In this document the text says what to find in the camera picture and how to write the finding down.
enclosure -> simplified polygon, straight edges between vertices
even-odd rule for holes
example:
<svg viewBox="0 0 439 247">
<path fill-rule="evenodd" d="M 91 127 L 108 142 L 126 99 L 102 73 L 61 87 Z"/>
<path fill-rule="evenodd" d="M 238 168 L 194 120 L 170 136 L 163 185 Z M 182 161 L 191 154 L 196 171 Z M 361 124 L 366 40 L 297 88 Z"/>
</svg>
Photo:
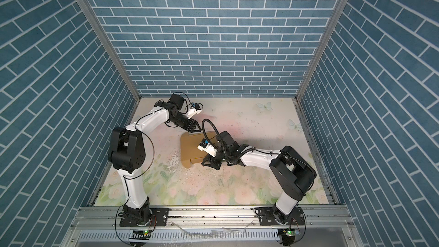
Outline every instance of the enclosure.
<svg viewBox="0 0 439 247">
<path fill-rule="evenodd" d="M 437 246 L 438 59 L 439 0 L 0 0 L 0 246 L 119 246 L 111 131 L 175 92 L 317 170 L 301 244 Z M 151 135 L 151 205 L 177 226 L 267 232 L 248 211 L 276 202 L 273 174 L 186 169 L 183 132 Z"/>
</svg>

cable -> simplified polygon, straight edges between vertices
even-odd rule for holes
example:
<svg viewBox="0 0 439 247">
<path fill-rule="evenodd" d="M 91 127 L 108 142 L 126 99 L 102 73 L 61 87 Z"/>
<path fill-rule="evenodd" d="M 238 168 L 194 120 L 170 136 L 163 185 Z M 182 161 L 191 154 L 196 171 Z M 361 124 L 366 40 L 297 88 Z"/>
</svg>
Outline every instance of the cable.
<svg viewBox="0 0 439 247">
<path fill-rule="evenodd" d="M 151 163 L 149 164 L 148 168 L 146 168 L 146 170 L 145 170 L 143 173 L 141 173 L 140 175 L 136 176 L 135 178 L 126 178 L 126 177 L 124 176 L 124 177 L 123 177 L 124 179 L 131 180 L 131 179 L 140 178 L 141 176 L 143 176 L 143 175 L 149 170 L 149 168 L 151 167 L 152 163 L 154 162 L 154 158 L 155 158 L 155 148 L 154 148 L 154 143 L 152 142 L 151 138 L 150 138 L 147 134 L 145 134 L 144 132 L 142 132 L 141 130 L 139 130 L 139 129 L 137 128 L 137 124 L 139 123 L 140 119 L 142 119 L 142 118 L 144 118 L 144 117 L 147 117 L 147 116 L 149 116 L 150 114 L 153 114 L 153 113 L 155 113 L 155 112 L 158 112 L 158 111 L 160 111 L 160 110 L 162 110 L 162 109 L 163 109 L 163 107 L 162 107 L 161 109 L 158 109 L 158 110 L 152 112 L 152 113 L 149 113 L 149 114 L 147 114 L 147 115 L 142 116 L 142 117 L 139 118 L 139 119 L 137 120 L 137 122 L 134 124 L 134 128 L 135 128 L 137 131 L 139 131 L 139 132 L 141 132 L 142 134 L 144 134 L 144 135 L 149 139 L 149 141 L 151 142 L 151 145 L 152 145 L 152 160 L 151 160 Z"/>
<path fill-rule="evenodd" d="M 217 134 L 217 136 L 219 136 L 219 139 L 222 141 L 222 138 L 221 138 L 221 136 L 220 136 L 220 133 L 218 133 L 218 130 L 217 130 L 217 128 L 215 127 L 215 125 L 213 124 L 212 121 L 210 121 L 210 120 L 207 119 L 207 118 L 203 119 L 203 121 L 201 122 L 201 130 L 203 131 L 204 138 L 207 140 L 207 142 L 208 142 L 210 145 L 212 145 L 214 148 L 217 149 L 217 147 L 215 146 L 215 144 L 213 144 L 213 142 L 207 137 L 206 130 L 204 129 L 204 123 L 205 123 L 205 122 L 209 123 L 209 124 L 212 126 L 213 130 L 215 131 L 215 133 Z"/>
<path fill-rule="evenodd" d="M 263 151 L 258 150 L 258 149 L 255 149 L 255 151 L 258 151 L 258 152 L 261 152 L 261 153 L 265 153 L 265 154 L 277 154 L 277 155 L 281 155 L 281 156 L 286 156 L 286 155 L 282 155 L 281 153 L 273 153 L 271 151 L 270 151 L 270 153 L 263 152 Z M 294 159 L 295 161 L 301 162 L 301 163 L 305 164 L 308 168 L 310 168 L 310 170 L 314 174 L 314 179 L 317 177 L 316 171 L 314 170 L 314 168 L 312 168 L 310 166 L 310 164 L 308 162 L 303 162 L 301 160 L 298 160 L 297 158 L 292 157 L 289 152 L 287 152 L 287 151 L 285 151 L 285 152 L 288 154 L 288 156 L 286 156 L 286 157 L 289 157 L 289 158 Z M 305 192 L 302 192 L 303 195 L 305 195 L 305 193 L 308 192 L 312 188 L 312 186 L 314 185 L 314 179 L 313 179 L 313 182 L 311 183 L 310 187 Z"/>
<path fill-rule="evenodd" d="M 202 110 L 203 108 L 204 108 L 204 105 L 203 104 L 201 104 L 200 102 L 196 102 L 196 103 L 194 103 L 193 105 L 195 106 L 195 105 L 201 105 L 201 108 L 200 108 L 200 110 Z"/>
<path fill-rule="evenodd" d="M 177 128 L 178 126 L 169 126 L 168 123 L 170 123 L 171 121 L 165 121 L 165 125 L 168 126 L 169 128 Z"/>
<path fill-rule="evenodd" d="M 130 245 L 130 246 L 132 246 L 131 244 L 126 243 L 125 241 L 123 241 L 123 240 L 119 237 L 119 234 L 117 233 L 117 223 L 116 223 L 116 221 L 117 221 L 117 215 L 119 214 L 120 207 L 122 207 L 122 206 L 124 206 L 125 204 L 127 204 L 127 203 L 128 203 L 128 200 L 129 200 L 128 184 L 126 184 L 126 178 L 125 178 L 125 177 L 123 178 L 123 181 L 125 182 L 126 194 L 127 194 L 128 197 L 126 198 L 125 203 L 122 204 L 122 205 L 120 205 L 119 208 L 117 208 L 117 211 L 116 211 L 116 217 L 114 218 L 114 231 L 116 232 L 116 236 L 117 236 L 117 238 L 118 238 L 120 241 L 122 241 L 122 242 L 125 243 L 126 245 Z"/>
<path fill-rule="evenodd" d="M 293 220 L 294 220 L 294 222 L 296 222 L 297 229 L 299 230 L 299 233 L 300 233 L 299 223 L 297 223 L 297 220 L 295 220 L 294 217 L 290 220 L 290 229 L 291 229 L 291 223 Z"/>
<path fill-rule="evenodd" d="M 305 212 L 303 212 L 303 217 L 305 218 L 305 229 L 303 230 L 302 237 L 299 238 L 299 240 L 297 240 L 297 241 L 293 242 L 292 244 L 290 244 L 290 246 L 293 245 L 293 244 L 295 244 L 295 243 L 298 243 L 298 242 L 299 242 L 300 240 L 302 240 L 303 237 L 305 236 L 305 233 L 306 233 L 306 215 L 305 215 Z"/>
<path fill-rule="evenodd" d="M 134 126 L 134 128 L 136 130 L 138 130 L 139 132 L 141 132 L 142 134 L 144 134 L 149 139 L 149 141 L 151 142 L 151 145 L 152 145 L 152 160 L 151 160 L 151 163 L 149 164 L 148 168 L 146 168 L 146 170 L 143 173 L 141 173 L 140 175 L 136 176 L 135 178 L 126 178 L 125 176 L 123 177 L 124 179 L 128 179 L 128 180 L 140 178 L 141 176 L 143 176 L 146 173 L 146 171 L 149 170 L 149 168 L 151 167 L 152 163 L 154 162 L 154 158 L 155 158 L 155 148 L 154 148 L 154 143 L 152 143 L 152 140 L 149 138 L 149 136 L 147 134 L 145 134 L 141 130 L 137 129 L 136 125 Z"/>
<path fill-rule="evenodd" d="M 126 201 L 125 201 L 124 204 L 120 205 L 119 208 L 117 208 L 117 211 L 116 211 L 116 217 L 114 218 L 114 231 L 116 232 L 116 236 L 117 236 L 117 238 L 118 238 L 121 242 L 125 243 L 126 245 L 130 245 L 130 246 L 132 247 L 131 244 L 126 243 L 125 241 L 123 241 L 123 240 L 119 237 L 119 234 L 117 233 L 117 223 L 116 223 L 116 222 L 117 222 L 117 215 L 118 215 L 118 213 L 119 213 L 120 207 L 124 206 L 124 205 L 128 202 L 128 199 L 129 199 L 129 197 L 126 199 Z"/>
<path fill-rule="evenodd" d="M 154 228 L 152 228 L 151 233 L 155 231 L 155 223 L 157 222 L 157 218 L 155 217 L 155 215 L 153 215 L 153 216 L 154 216 Z"/>
<path fill-rule="evenodd" d="M 235 159 L 233 159 L 233 161 L 232 161 L 231 163 L 232 163 L 232 164 L 237 163 L 238 160 L 239 160 L 243 155 L 245 155 L 245 154 L 248 153 L 248 152 L 253 152 L 254 150 L 256 150 L 256 149 L 255 149 L 254 147 L 252 147 L 252 148 L 248 148 L 247 150 L 242 151 L 242 152 L 239 154 L 239 156 L 237 156 Z"/>
<path fill-rule="evenodd" d="M 176 92 L 173 92 L 171 95 L 173 95 L 173 94 L 184 94 L 184 95 L 187 97 L 187 99 L 189 100 L 189 104 L 192 104 L 192 103 L 190 102 L 189 96 L 187 96 L 187 94 L 185 94 L 184 92 L 182 92 L 182 91 L 176 91 Z M 183 99 L 184 99 L 184 101 L 186 102 L 186 112 L 185 112 L 185 113 L 187 113 L 187 111 L 189 110 L 189 104 L 187 103 L 187 101 L 186 101 L 185 98 L 183 98 Z"/>
</svg>

floral tabletop mat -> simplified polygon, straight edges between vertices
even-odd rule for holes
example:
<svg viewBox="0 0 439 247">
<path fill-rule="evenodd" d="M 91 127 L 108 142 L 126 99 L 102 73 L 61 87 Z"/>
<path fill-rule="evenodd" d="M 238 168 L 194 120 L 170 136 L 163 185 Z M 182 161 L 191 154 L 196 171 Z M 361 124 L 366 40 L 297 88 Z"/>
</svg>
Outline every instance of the floral tabletop mat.
<svg viewBox="0 0 439 247">
<path fill-rule="evenodd" d="M 148 113 L 156 98 L 140 101 L 133 121 Z M 209 118 L 219 132 L 228 133 L 239 143 L 260 149 L 277 150 L 293 147 L 315 168 L 308 143 L 291 99 L 193 98 L 204 108 L 194 118 L 201 123 Z M 282 188 L 270 170 L 239 165 L 220 170 L 192 164 L 189 169 L 180 163 L 181 128 L 159 125 L 149 136 L 154 143 L 155 159 L 143 175 L 144 189 L 151 205 L 235 205 L 273 204 Z M 147 152 L 143 170 L 151 162 L 152 147 L 144 140 Z M 125 202 L 122 180 L 112 167 L 97 197 L 95 206 L 120 206 Z M 313 187 L 299 204 L 327 204 L 326 193 L 317 176 Z"/>
</svg>

metal edge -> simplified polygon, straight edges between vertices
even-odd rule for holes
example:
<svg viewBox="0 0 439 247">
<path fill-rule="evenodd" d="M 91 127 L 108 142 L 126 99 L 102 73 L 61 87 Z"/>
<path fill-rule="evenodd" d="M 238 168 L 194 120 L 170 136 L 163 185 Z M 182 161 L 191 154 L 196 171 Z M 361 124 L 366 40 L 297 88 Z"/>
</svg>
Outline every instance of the metal edge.
<svg viewBox="0 0 439 247">
<path fill-rule="evenodd" d="M 363 247 L 358 230 L 355 227 L 342 228 L 348 247 Z"/>
<path fill-rule="evenodd" d="M 272 207 L 273 205 L 255 204 L 255 205 L 170 205 L 155 206 L 151 208 L 169 208 L 171 210 L 248 210 L 255 207 Z M 303 210 L 348 210 L 345 204 L 299 204 Z M 116 211 L 119 206 L 81 206 L 78 211 Z"/>
<path fill-rule="evenodd" d="M 76 244 L 78 244 L 79 242 L 81 232 L 81 229 L 69 228 L 66 235 L 64 236 L 63 241 L 61 242 L 60 247 L 75 247 Z"/>
<path fill-rule="evenodd" d="M 126 121 L 126 125 L 131 123 L 131 120 L 133 119 L 134 114 L 136 113 L 137 107 L 139 107 L 139 103 L 140 103 L 140 101 L 136 101 L 136 104 L 134 105 L 134 108 L 131 111 L 131 113 L 129 114 L 129 117 L 128 117 L 127 121 Z M 112 165 L 111 162 L 107 162 L 106 167 L 102 171 L 101 177 L 99 178 L 99 180 L 98 180 L 98 182 L 96 184 L 96 187 L 95 187 L 95 189 L 93 191 L 93 194 L 91 195 L 89 201 L 87 202 L 87 204 L 89 206 L 93 206 L 94 203 L 96 202 L 97 195 L 101 191 L 102 185 L 104 184 L 105 179 L 107 178 L 107 175 L 110 172 L 111 165 Z"/>
<path fill-rule="evenodd" d="M 305 138 L 310 146 L 310 151 L 313 156 L 314 163 L 317 167 L 317 172 L 319 173 L 320 179 L 322 180 L 322 183 L 325 183 L 328 186 L 329 192 L 332 195 L 333 202 L 335 204 L 339 204 L 340 199 L 338 198 L 337 192 L 335 191 L 334 185 L 332 184 L 331 177 L 329 176 L 326 166 L 324 165 L 322 155 L 320 154 L 319 148 L 316 145 L 314 135 L 310 130 L 310 124 L 308 123 L 308 120 L 305 116 L 303 107 L 301 103 L 295 99 L 293 100 L 293 103 L 296 107 L 296 112 L 299 116 L 299 121 L 302 125 Z"/>
<path fill-rule="evenodd" d="M 123 81 L 128 86 L 129 90 L 133 94 L 136 101 L 139 102 L 140 94 L 137 91 L 136 87 L 134 86 L 134 83 L 129 77 L 125 67 L 123 66 L 122 61 L 120 60 L 116 50 L 114 49 L 113 45 L 108 39 L 108 36 L 105 33 L 105 30 L 101 25 L 101 22 L 99 21 L 96 14 L 94 13 L 90 3 L 88 2 L 88 0 L 76 0 L 76 2 L 78 3 L 86 19 L 88 20 L 91 27 L 93 28 L 97 38 L 101 41 L 102 46 L 104 47 L 104 49 L 110 56 L 111 60 L 113 61 L 114 66 L 119 71 L 119 74 L 121 75 Z"/>
<path fill-rule="evenodd" d="M 325 28 L 325 31 L 323 32 L 323 35 L 322 35 L 320 42 L 319 42 L 319 45 L 317 46 L 317 49 L 313 55 L 313 58 L 310 61 L 310 65 L 308 66 L 308 69 L 305 72 L 303 80 L 299 86 L 299 90 L 297 90 L 296 99 L 298 101 L 300 101 L 300 99 L 305 94 L 306 87 L 310 83 L 311 77 L 313 76 L 314 71 L 316 70 L 317 65 L 319 64 L 319 61 L 323 55 L 323 52 L 326 48 L 326 45 L 329 42 L 329 38 L 331 37 L 332 32 L 334 31 L 338 20 L 342 16 L 343 9 L 345 8 L 347 2 L 348 2 L 348 0 L 337 0 L 337 3 L 335 4 L 331 18 L 328 21 L 328 24 Z"/>
<path fill-rule="evenodd" d="M 218 229 L 227 228 L 282 228 L 278 224 L 261 226 L 253 209 L 255 205 L 220 205 L 220 206 L 169 206 L 168 224 L 156 229 Z M 346 205 L 301 205 L 307 215 L 309 228 L 354 228 L 352 217 Z M 71 231 L 113 230 L 116 206 L 110 207 L 80 207 L 68 236 Z M 118 231 L 130 230 L 132 227 L 118 227 Z"/>
</svg>

metal extrusion bar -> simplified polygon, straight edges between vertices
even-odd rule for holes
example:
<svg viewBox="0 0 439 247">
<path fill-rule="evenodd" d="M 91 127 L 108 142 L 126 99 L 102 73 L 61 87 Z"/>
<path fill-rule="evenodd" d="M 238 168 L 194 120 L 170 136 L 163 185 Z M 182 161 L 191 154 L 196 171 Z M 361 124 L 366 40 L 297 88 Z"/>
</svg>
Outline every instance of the metal extrusion bar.
<svg viewBox="0 0 439 247">
<path fill-rule="evenodd" d="M 260 226 L 254 208 L 258 206 L 151 206 L 170 208 L 167 225 L 161 228 L 243 228 L 249 223 L 251 228 L 282 228 L 277 223 L 272 226 Z M 313 227 L 354 227 L 345 205 L 301 205 L 308 222 Z M 105 230 L 114 229 L 117 207 L 81 207 L 73 223 L 73 229 Z M 118 227 L 118 230 L 132 227 Z"/>
<path fill-rule="evenodd" d="M 319 64 L 319 61 L 323 55 L 323 51 L 325 50 L 326 45 L 329 42 L 329 38 L 331 37 L 332 32 L 335 29 L 335 26 L 337 25 L 338 19 L 342 16 L 343 9 L 345 8 L 347 2 L 348 0 L 337 0 L 331 18 L 328 21 L 325 31 L 323 32 L 323 35 L 321 37 L 320 43 L 313 55 L 313 58 L 310 61 L 308 70 L 305 72 L 305 76 L 302 80 L 302 83 L 299 86 L 299 90 L 297 91 L 297 95 L 296 95 L 297 101 L 300 101 L 300 99 L 302 99 L 303 95 L 305 94 L 306 87 L 308 86 L 311 77 L 313 76 L 314 71 L 316 70 L 317 65 Z"/>
<path fill-rule="evenodd" d="M 273 231 L 286 226 L 272 225 L 260 226 L 258 216 L 254 208 L 260 206 L 250 205 L 220 205 L 220 206 L 151 206 L 155 208 L 169 208 L 167 224 L 164 227 L 156 227 L 155 236 L 159 236 L 157 242 L 169 240 L 182 240 L 182 229 L 187 233 L 205 233 L 213 235 L 213 232 L 229 232 L 232 237 L 253 235 L 256 240 L 264 240 L 263 237 L 273 237 Z M 355 231 L 353 220 L 346 205 L 301 205 L 307 219 L 309 228 L 345 228 L 346 238 Z M 78 242 L 92 241 L 117 241 L 115 236 L 115 217 L 118 207 L 80 207 L 74 221 L 64 238 L 62 247 L 74 247 Z M 134 229 L 133 227 L 117 227 L 119 236 L 127 241 Z"/>
<path fill-rule="evenodd" d="M 90 23 L 91 27 L 93 28 L 97 38 L 102 43 L 102 46 L 110 56 L 111 60 L 113 61 L 114 66 L 119 71 L 120 75 L 122 76 L 123 81 L 128 86 L 129 90 L 133 94 L 134 98 L 137 102 L 140 101 L 140 94 L 137 91 L 136 87 L 134 86 L 133 81 L 129 77 L 128 73 L 126 72 L 125 67 L 122 64 L 122 61 L 120 60 L 117 52 L 115 51 L 113 45 L 111 44 L 110 40 L 108 39 L 107 34 L 105 33 L 104 28 L 102 28 L 101 23 L 96 17 L 96 14 L 94 13 L 90 3 L 88 0 L 76 0 L 79 7 L 81 8 L 82 12 L 84 13 L 85 17 L 87 18 L 88 22 Z"/>
<path fill-rule="evenodd" d="M 302 129 L 305 134 L 306 140 L 310 147 L 311 154 L 313 155 L 317 172 L 319 173 L 322 183 L 328 186 L 329 192 L 331 193 L 333 198 L 333 202 L 338 204 L 340 203 L 339 202 L 340 199 L 337 196 L 337 192 L 335 191 L 334 185 L 331 182 L 331 177 L 329 176 L 329 173 L 327 172 L 327 169 L 324 165 L 323 158 L 320 154 L 319 148 L 317 147 L 313 133 L 311 132 L 310 125 L 308 123 L 308 120 L 306 119 L 303 107 L 300 102 L 296 100 L 293 100 L 293 102 L 296 107 L 296 112 L 299 117 L 300 124 L 302 125 Z"/>
</svg>

